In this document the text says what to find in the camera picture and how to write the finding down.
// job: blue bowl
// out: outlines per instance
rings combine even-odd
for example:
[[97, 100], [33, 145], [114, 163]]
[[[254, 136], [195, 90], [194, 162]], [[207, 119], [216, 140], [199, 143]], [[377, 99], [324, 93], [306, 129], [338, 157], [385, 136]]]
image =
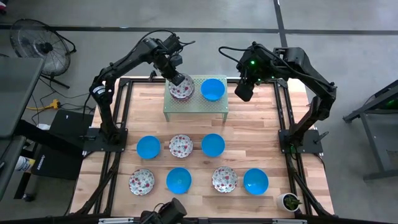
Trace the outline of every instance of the blue bowl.
[[137, 143], [137, 153], [143, 159], [152, 159], [160, 152], [160, 141], [155, 136], [145, 136]]
[[263, 194], [268, 189], [268, 184], [267, 174], [260, 169], [249, 169], [244, 174], [243, 185], [250, 194]]
[[189, 171], [183, 167], [172, 169], [167, 174], [167, 188], [175, 194], [184, 194], [191, 187], [192, 177]]
[[206, 100], [217, 101], [224, 95], [225, 86], [223, 82], [211, 78], [201, 84], [200, 91]]
[[201, 141], [201, 149], [206, 156], [217, 157], [225, 149], [225, 141], [218, 134], [208, 134]]

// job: potted plant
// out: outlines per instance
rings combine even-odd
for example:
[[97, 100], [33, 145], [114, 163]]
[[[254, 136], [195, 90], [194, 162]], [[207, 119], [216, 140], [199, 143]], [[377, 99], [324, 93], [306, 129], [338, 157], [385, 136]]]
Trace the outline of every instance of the potted plant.
[[286, 193], [278, 196], [276, 204], [278, 208], [283, 211], [295, 212], [297, 209], [299, 209], [299, 205], [302, 203], [296, 195], [292, 193]]

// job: floral plate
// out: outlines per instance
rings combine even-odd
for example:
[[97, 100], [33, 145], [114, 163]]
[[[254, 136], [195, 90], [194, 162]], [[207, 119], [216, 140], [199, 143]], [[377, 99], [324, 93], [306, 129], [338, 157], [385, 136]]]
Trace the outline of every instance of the floral plate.
[[172, 97], [178, 100], [189, 99], [195, 90], [195, 84], [193, 79], [189, 75], [184, 75], [185, 79], [181, 84], [175, 86], [172, 82], [169, 82], [169, 91]]
[[155, 184], [155, 176], [149, 169], [138, 169], [129, 179], [130, 190], [135, 195], [148, 194]]
[[233, 191], [238, 185], [238, 175], [232, 168], [227, 166], [217, 168], [211, 179], [214, 188], [223, 193]]
[[169, 148], [173, 156], [184, 158], [191, 154], [193, 142], [188, 136], [178, 134], [170, 140]]

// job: concrete floor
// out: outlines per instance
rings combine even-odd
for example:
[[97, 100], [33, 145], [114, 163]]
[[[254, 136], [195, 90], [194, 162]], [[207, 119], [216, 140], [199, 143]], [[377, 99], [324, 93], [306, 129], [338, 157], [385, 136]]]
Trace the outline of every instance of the concrete floor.
[[[395, 0], [279, 0], [286, 29], [397, 30]], [[9, 12], [0, 22], [26, 17], [58, 26], [186, 27], [277, 29], [273, 0], [10, 0]], [[15, 57], [8, 31], [0, 31], [0, 53]], [[60, 81], [72, 87], [54, 87], [67, 96], [87, 92], [99, 70], [124, 56], [142, 32], [61, 32], [78, 52]], [[187, 74], [238, 76], [235, 64], [222, 57], [221, 45], [243, 48], [252, 41], [268, 48], [280, 47], [279, 34], [181, 32], [184, 41], [196, 40], [182, 53], [179, 70]], [[359, 120], [341, 119], [360, 107], [368, 96], [393, 82], [398, 70], [398, 35], [287, 35], [289, 47], [301, 47], [312, 65], [338, 86], [338, 97], [330, 117], [316, 127], [330, 134], [322, 140], [326, 176], [335, 213], [340, 217], [380, 222], [398, 222], [398, 178], [364, 182], [362, 176], [377, 171], [368, 140]], [[239, 57], [238, 52], [231, 52]], [[148, 75], [150, 65], [140, 65], [128, 75]], [[36, 99], [50, 93], [39, 83]], [[82, 105], [85, 98], [64, 99]], [[44, 102], [50, 103], [53, 97]], [[27, 111], [26, 119], [34, 113]], [[40, 115], [50, 124], [55, 113]], [[37, 179], [37, 200], [12, 200], [19, 174], [14, 174], [7, 196], [0, 202], [0, 220], [63, 215], [72, 196], [74, 182]]]

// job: wooden tabletop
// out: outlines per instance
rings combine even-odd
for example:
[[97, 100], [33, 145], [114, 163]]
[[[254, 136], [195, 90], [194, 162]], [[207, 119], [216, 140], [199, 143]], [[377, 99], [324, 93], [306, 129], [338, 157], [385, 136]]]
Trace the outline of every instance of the wooden tabletop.
[[[234, 94], [235, 87], [235, 84], [228, 85], [229, 114], [225, 124], [221, 114], [171, 114], [168, 123], [162, 112], [164, 84], [134, 84], [127, 119], [127, 147], [119, 166], [112, 216], [139, 217], [143, 210], [152, 211], [156, 204], [176, 197], [187, 209], [188, 217], [293, 217], [276, 206], [277, 196], [289, 192], [290, 187], [285, 157], [279, 149], [277, 132], [280, 126], [273, 86], [255, 87], [250, 102], [239, 99]], [[289, 80], [289, 91], [294, 117], [298, 121], [308, 111], [305, 87], [298, 80]], [[283, 94], [281, 96], [285, 109]], [[93, 126], [98, 127], [100, 123], [97, 110]], [[220, 157], [206, 157], [201, 151], [201, 140], [209, 133], [218, 133], [226, 141], [226, 149]], [[176, 134], [186, 134], [193, 140], [193, 152], [184, 159], [169, 152], [169, 141]], [[143, 160], [137, 155], [137, 142], [146, 135], [154, 135], [162, 143], [163, 150], [155, 159]], [[83, 161], [71, 212], [81, 208], [97, 187], [103, 157], [103, 152], [95, 152]], [[309, 189], [324, 208], [333, 213], [322, 163], [312, 154], [302, 157]], [[211, 184], [211, 175], [220, 166], [232, 167], [239, 177], [238, 186], [231, 193], [220, 193]], [[174, 167], [186, 167], [192, 175], [192, 186], [186, 194], [175, 195], [166, 187], [165, 178]], [[243, 187], [243, 175], [253, 167], [262, 169], [269, 177], [269, 188], [260, 196], [247, 193]], [[145, 196], [133, 195], [128, 186], [130, 175], [141, 168], [150, 169], [155, 175], [155, 186]], [[101, 208], [105, 206], [108, 187], [109, 184]]]

